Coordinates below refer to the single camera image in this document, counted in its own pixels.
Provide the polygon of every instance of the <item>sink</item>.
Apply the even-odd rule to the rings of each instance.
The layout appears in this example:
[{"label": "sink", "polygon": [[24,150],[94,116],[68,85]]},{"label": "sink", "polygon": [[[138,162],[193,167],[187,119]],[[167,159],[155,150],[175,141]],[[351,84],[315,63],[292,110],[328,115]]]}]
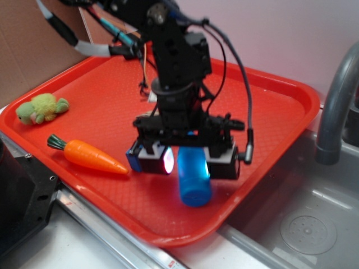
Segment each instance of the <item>sink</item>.
[{"label": "sink", "polygon": [[344,143],[339,163],[317,164],[315,138],[306,130],[226,225],[273,268],[359,268],[359,150]]}]

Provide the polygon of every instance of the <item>tray rim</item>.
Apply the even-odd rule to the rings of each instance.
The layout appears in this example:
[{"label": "tray rim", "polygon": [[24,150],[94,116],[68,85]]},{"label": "tray rim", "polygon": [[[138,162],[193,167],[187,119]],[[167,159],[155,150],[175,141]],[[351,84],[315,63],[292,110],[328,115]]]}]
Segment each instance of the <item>tray rim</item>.
[{"label": "tray rim", "polygon": [[[49,92],[49,87],[52,89],[51,92],[60,89],[69,82],[81,77],[85,72],[89,72],[92,69],[95,69],[97,66],[109,61],[111,58],[99,58],[99,57],[89,57],[84,61],[76,64],[75,66],[65,70],[59,75],[51,78],[47,82],[35,87],[30,90],[25,95],[14,100],[10,105],[8,105],[0,115],[0,130],[7,135],[9,138],[14,140],[20,147],[22,147],[27,152],[30,152],[34,156],[38,157],[45,165],[53,162],[53,160],[41,154],[41,150],[36,148],[33,144],[25,140],[20,134],[15,132],[10,126],[10,119],[6,118],[7,113],[19,103],[28,101],[35,94],[41,94],[44,92]],[[223,70],[223,62],[217,59],[211,59],[213,73],[221,74]],[[233,78],[235,80],[242,80],[242,76],[238,67],[235,64],[227,63],[227,76],[228,78]],[[296,125],[296,127],[291,130],[287,137],[280,142],[280,144],[269,154],[267,158],[271,159],[271,162],[264,161],[259,167],[245,180],[243,185],[231,195],[231,197],[222,205],[222,207],[217,211],[215,216],[213,216],[202,229],[197,230],[195,233],[183,236],[159,236],[158,234],[151,232],[149,229],[144,229],[144,227],[139,221],[137,221],[133,216],[122,210],[121,208],[114,207],[112,204],[108,204],[107,200],[103,197],[91,193],[90,191],[84,192],[82,190],[78,195],[83,196],[86,200],[92,201],[94,206],[98,208],[98,204],[107,203],[107,208],[105,210],[101,209],[105,214],[110,218],[114,219],[120,225],[123,225],[125,229],[131,233],[139,236],[142,240],[146,242],[157,245],[159,247],[180,247],[183,245],[188,245],[193,243],[212,232],[216,231],[217,228],[223,223],[223,221],[229,216],[229,214],[241,203],[241,201],[248,195],[251,190],[261,181],[262,177],[266,172],[278,161],[278,159],[285,153],[287,148],[300,136],[300,134],[306,129],[308,124],[316,117],[319,108],[320,100],[313,88],[308,85],[305,85],[301,82],[290,80],[284,77],[277,75],[272,75],[263,71],[258,71],[252,68],[246,68],[248,79],[251,85],[263,87],[267,89],[273,85],[280,84],[282,87],[277,88],[276,91],[279,94],[289,96],[293,99],[296,99],[305,110],[305,115],[301,121]],[[68,74],[72,74],[74,77],[69,81],[67,79]]]}]

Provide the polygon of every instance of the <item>white wall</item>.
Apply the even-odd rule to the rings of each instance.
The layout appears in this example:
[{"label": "white wall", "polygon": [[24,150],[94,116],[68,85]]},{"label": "white wall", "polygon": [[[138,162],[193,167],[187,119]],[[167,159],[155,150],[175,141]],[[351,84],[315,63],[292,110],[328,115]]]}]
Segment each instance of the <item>white wall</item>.
[{"label": "white wall", "polygon": [[[358,0],[177,0],[230,37],[245,66],[301,81],[322,103],[341,59],[359,40]],[[211,56],[221,58],[211,42]]]}]

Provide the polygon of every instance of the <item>orange tray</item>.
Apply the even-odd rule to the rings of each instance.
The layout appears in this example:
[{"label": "orange tray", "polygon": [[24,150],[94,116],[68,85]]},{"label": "orange tray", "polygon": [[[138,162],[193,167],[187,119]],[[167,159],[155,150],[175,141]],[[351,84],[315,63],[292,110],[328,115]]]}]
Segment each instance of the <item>orange tray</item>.
[{"label": "orange tray", "polygon": [[[213,60],[205,83],[217,90],[223,63]],[[239,180],[212,180],[211,201],[187,207],[179,197],[177,168],[171,175],[117,175],[69,163],[63,152],[47,146],[55,133],[65,141],[83,140],[130,168],[125,152],[137,137],[132,121],[153,109],[139,94],[142,70],[138,61],[88,58],[11,103],[0,115],[0,129],[27,152],[57,173],[61,180],[134,235],[159,247],[195,242],[216,231],[226,217],[258,184],[265,173],[304,131],[319,111],[315,91],[299,82],[247,69],[253,94],[254,159],[241,163]],[[149,79],[155,77],[148,66]],[[247,95],[237,66],[229,64],[223,92],[210,113],[246,122]],[[16,108],[33,96],[51,92],[70,102],[68,112],[52,122],[26,126]],[[246,132],[233,132],[240,151]]]}]

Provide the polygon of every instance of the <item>sink drain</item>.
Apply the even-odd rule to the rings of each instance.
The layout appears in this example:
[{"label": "sink drain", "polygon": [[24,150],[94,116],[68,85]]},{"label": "sink drain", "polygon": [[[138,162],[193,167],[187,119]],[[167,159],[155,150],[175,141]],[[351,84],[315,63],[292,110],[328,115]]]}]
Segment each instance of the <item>sink drain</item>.
[{"label": "sink drain", "polygon": [[292,249],[310,255],[328,251],[337,240],[333,222],[312,210],[298,210],[287,215],[280,225],[280,233]]}]

